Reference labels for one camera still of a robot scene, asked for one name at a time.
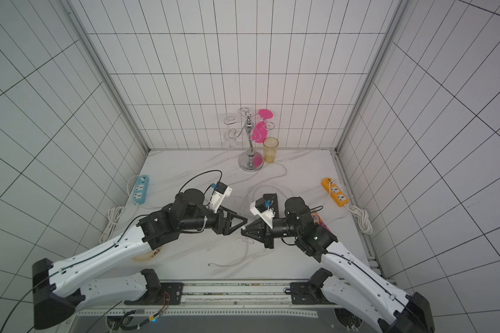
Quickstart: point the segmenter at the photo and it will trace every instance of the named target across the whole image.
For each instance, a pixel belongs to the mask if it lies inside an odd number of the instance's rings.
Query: white marble surface
[[[241,170],[237,158],[241,151],[151,151],[141,170],[150,177],[147,200],[137,211],[128,201],[123,218],[147,214],[153,210],[145,207],[162,207],[174,201],[180,187],[193,176],[213,169],[223,172],[222,182],[233,188],[233,193],[222,203],[223,206],[242,213],[248,208],[248,188],[285,173],[287,175],[271,181],[287,195],[301,196],[310,207],[324,205],[320,217],[329,229],[360,260],[367,262],[361,240],[352,215],[344,207],[338,207],[320,185],[325,177],[338,180],[335,165],[329,150],[279,150],[275,163],[265,165],[257,174]],[[186,188],[205,190],[218,180],[219,173],[210,173],[196,178]],[[231,186],[232,183],[246,180]],[[262,187],[255,192],[254,200],[264,193],[277,192]],[[278,194],[280,217],[283,217],[286,198]],[[244,214],[248,223],[254,221],[248,211]],[[165,245],[161,253],[147,263],[125,263],[112,274],[131,274],[140,269],[153,268],[160,280],[196,279],[308,279],[320,268],[312,257],[306,256],[297,247],[287,246],[276,239],[274,249],[265,249],[262,243],[250,240],[246,259],[234,267],[214,267],[208,263],[234,264],[244,256],[246,243],[240,230],[229,236],[217,235],[205,230],[198,235],[181,234],[177,241]],[[286,238],[292,243],[294,238]]]

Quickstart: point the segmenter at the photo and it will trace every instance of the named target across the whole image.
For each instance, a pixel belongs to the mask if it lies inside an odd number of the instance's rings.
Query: metal frame
[[[91,42],[91,39],[87,34],[87,30],[85,30],[83,23],[81,23],[80,19],[78,18],[78,14],[74,6],[72,6],[69,0],[59,0],[59,3],[61,4],[61,8],[69,18],[70,23],[72,24],[74,30],[76,31],[76,34],[78,35],[78,40],[83,45],[84,49],[87,52],[87,55],[93,62],[98,74],[102,78],[102,82],[105,83],[106,86],[108,87],[111,97],[113,97],[113,99],[117,102],[120,112],[125,116],[126,122],[133,130],[133,134],[135,135],[136,138],[139,139],[139,142],[141,143],[139,145],[140,149],[143,151],[145,155],[147,155],[150,149],[148,148],[148,145],[143,135],[141,134],[141,131],[137,127],[137,124],[133,120],[132,115],[128,110],[128,107],[126,106],[126,103],[124,103],[122,96],[120,96],[120,93],[117,90],[117,87],[113,82],[113,79],[109,75],[106,66],[102,62],[100,55],[98,54],[96,48]]]
[[[411,0],[400,0],[400,3],[396,6],[393,17],[391,19],[391,23],[389,23],[389,26],[387,27],[387,30],[385,32],[385,37],[383,38],[383,42],[380,44],[378,53],[374,58],[374,61],[372,62],[370,70],[368,70],[368,75],[367,78],[365,79],[365,83],[363,83],[363,87],[361,88],[361,93],[359,94],[359,96],[356,99],[356,102],[354,103],[354,108],[352,110],[352,113],[350,114],[350,116],[348,116],[347,126],[345,127],[345,130],[341,135],[341,139],[339,140],[337,147],[335,147],[337,153],[339,153],[343,148],[344,140],[348,136],[348,133],[352,130],[353,120],[359,114],[361,106],[363,105],[365,99],[367,98],[368,90],[370,86],[374,83],[376,74],[379,72],[382,66],[383,59],[387,55],[389,47],[393,43],[393,39],[396,36],[398,27],[400,26],[402,18],[406,14],[406,11],[410,3]]]

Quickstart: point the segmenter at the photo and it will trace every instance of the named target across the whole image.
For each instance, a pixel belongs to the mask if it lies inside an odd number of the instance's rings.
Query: clear glass
[[[263,141],[263,156],[265,162],[272,163],[276,159],[276,152],[278,151],[278,139],[275,137],[267,137]]]

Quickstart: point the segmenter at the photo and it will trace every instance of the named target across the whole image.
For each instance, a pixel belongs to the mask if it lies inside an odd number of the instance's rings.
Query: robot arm
[[[276,195],[264,195],[253,206],[276,199]],[[265,211],[261,210],[254,215],[261,217]],[[277,204],[272,210],[278,211]],[[309,296],[316,303],[328,301],[341,305],[378,332],[434,331],[428,301],[418,292],[408,295],[362,263],[326,226],[313,222],[302,198],[287,199],[285,218],[276,216],[272,226],[259,218],[241,230],[241,234],[264,243],[267,248],[274,247],[274,238],[296,237],[294,243],[298,248],[324,267],[308,281]]]
[[[229,235],[247,219],[221,206],[231,188],[217,183],[209,209],[203,204],[204,194],[197,189],[178,193],[174,203],[134,221],[114,237],[74,257],[52,262],[42,259],[32,266],[33,315],[37,330],[52,327],[75,311],[97,304],[122,300],[140,304],[163,301],[154,270],[142,270],[133,276],[97,279],[118,264],[139,254],[155,250],[178,239],[181,233],[200,233],[213,229]],[[233,219],[241,222],[232,226]]]

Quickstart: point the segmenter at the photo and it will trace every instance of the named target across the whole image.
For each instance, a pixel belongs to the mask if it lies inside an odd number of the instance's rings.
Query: electrical outlet
[[[141,204],[145,202],[147,197],[148,181],[148,176],[142,175],[137,177],[132,197],[132,200],[135,203]]]
[[[344,193],[339,189],[337,184],[335,184],[331,178],[325,178],[320,183],[322,187],[328,192],[328,194],[332,197],[333,201],[337,203],[339,207],[342,207],[348,203],[348,198],[344,195]]]

